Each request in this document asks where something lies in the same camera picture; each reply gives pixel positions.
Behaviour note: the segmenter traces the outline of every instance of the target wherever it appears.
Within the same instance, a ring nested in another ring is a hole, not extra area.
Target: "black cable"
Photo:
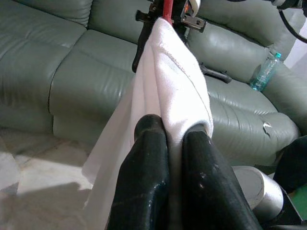
[[[282,21],[284,23],[284,25],[287,27],[287,29],[290,31],[290,33],[296,37],[298,40],[304,42],[304,43],[307,43],[307,39],[302,37],[301,35],[299,35],[294,29],[293,27],[289,24],[289,22],[287,21],[286,17],[284,16],[284,13],[283,11],[279,10],[279,14],[280,14],[280,17],[282,18]]]

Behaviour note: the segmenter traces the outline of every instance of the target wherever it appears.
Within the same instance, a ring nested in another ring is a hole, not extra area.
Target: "sofa backrest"
[[[93,0],[88,28],[137,43],[143,23],[135,21],[137,10],[148,12],[147,0]]]
[[[88,24],[92,0],[15,0],[85,27]]]
[[[300,31],[302,10],[284,11],[289,23]],[[283,24],[278,10],[268,1],[202,0],[199,16],[209,22],[201,34],[191,31],[190,50],[199,62],[249,82],[267,56],[275,52],[286,59],[295,42]]]

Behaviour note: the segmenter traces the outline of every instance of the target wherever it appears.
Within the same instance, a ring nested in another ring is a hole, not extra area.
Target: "red rod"
[[[174,0],[164,0],[163,18],[172,24],[172,11]]]

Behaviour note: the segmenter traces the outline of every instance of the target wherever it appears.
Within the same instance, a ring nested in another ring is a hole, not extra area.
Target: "cloth fold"
[[[165,126],[171,179],[169,229],[179,230],[182,139],[196,124],[203,124],[211,137],[213,119],[196,58],[162,18],[154,24],[130,88],[83,166],[83,174],[94,184],[84,209],[88,229],[107,225],[119,168],[134,144],[137,122],[147,114],[161,116]]]

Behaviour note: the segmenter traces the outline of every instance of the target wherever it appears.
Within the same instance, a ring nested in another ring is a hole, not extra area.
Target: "sofa armrest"
[[[307,135],[307,79],[295,75],[281,63],[263,94]]]

